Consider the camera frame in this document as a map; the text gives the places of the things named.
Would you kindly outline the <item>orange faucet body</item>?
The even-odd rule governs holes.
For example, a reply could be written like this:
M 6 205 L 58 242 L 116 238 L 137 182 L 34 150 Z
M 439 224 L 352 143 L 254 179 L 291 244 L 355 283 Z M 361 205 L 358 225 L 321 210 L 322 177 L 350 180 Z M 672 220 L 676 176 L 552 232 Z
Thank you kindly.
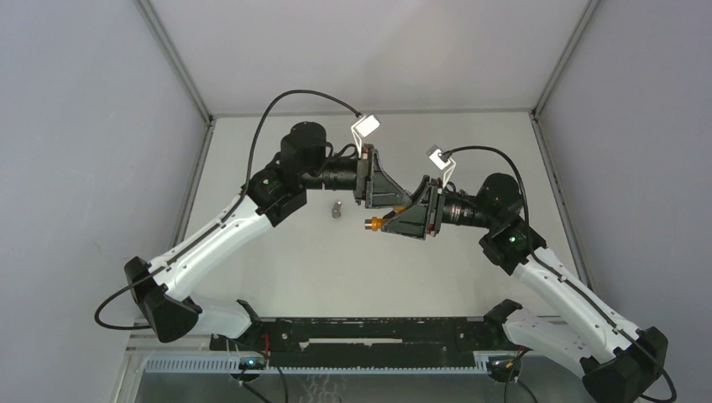
M 377 232 L 389 221 L 389 219 L 392 216 L 394 216 L 397 213 L 403 212 L 405 210 L 406 210 L 405 206 L 392 207 L 392 211 L 387 213 L 383 217 L 372 217 L 372 218 L 366 219 L 364 221 L 364 228 L 366 230 L 371 230 L 371 231 Z

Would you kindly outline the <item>silver metal faucet fitting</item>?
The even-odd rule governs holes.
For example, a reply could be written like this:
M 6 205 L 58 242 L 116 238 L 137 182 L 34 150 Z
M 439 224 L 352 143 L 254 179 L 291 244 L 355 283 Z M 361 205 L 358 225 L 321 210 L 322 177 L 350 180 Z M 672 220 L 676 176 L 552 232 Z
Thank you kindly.
M 339 219 L 342 216 L 342 203 L 336 201 L 332 205 L 332 218 Z

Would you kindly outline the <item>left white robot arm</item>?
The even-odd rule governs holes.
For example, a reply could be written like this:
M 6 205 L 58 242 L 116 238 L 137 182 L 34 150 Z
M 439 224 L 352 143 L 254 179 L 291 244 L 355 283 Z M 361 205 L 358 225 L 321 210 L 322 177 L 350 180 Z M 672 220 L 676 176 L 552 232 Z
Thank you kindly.
M 159 341 L 203 331 L 229 337 L 243 350 L 260 344 L 263 329 L 246 305 L 201 298 L 193 290 L 232 253 L 304 207 L 309 190 L 350 191 L 368 209 L 410 205 L 409 193 L 383 171 L 377 149 L 364 141 L 379 126 L 373 114 L 359 118 L 351 127 L 355 152 L 345 155 L 333 152 L 321 124 L 294 125 L 280 151 L 207 225 L 149 261 L 129 260 L 124 272 L 134 286 L 132 297 Z

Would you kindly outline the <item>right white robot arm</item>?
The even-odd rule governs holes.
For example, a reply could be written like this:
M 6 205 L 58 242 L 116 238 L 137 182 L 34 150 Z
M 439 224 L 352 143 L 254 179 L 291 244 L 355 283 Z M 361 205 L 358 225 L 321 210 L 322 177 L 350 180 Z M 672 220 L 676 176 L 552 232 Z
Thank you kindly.
M 524 200 L 514 177 L 489 175 L 478 192 L 438 190 L 425 177 L 408 205 L 375 219 L 375 231 L 424 239 L 444 224 L 477 227 L 484 256 L 539 295 L 568 324 L 546 325 L 521 304 L 505 300 L 489 312 L 486 341 L 534 350 L 579 377 L 597 402 L 634 402 L 663 374 L 668 339 L 639 328 L 605 304 L 567 270 L 546 240 L 521 216 Z

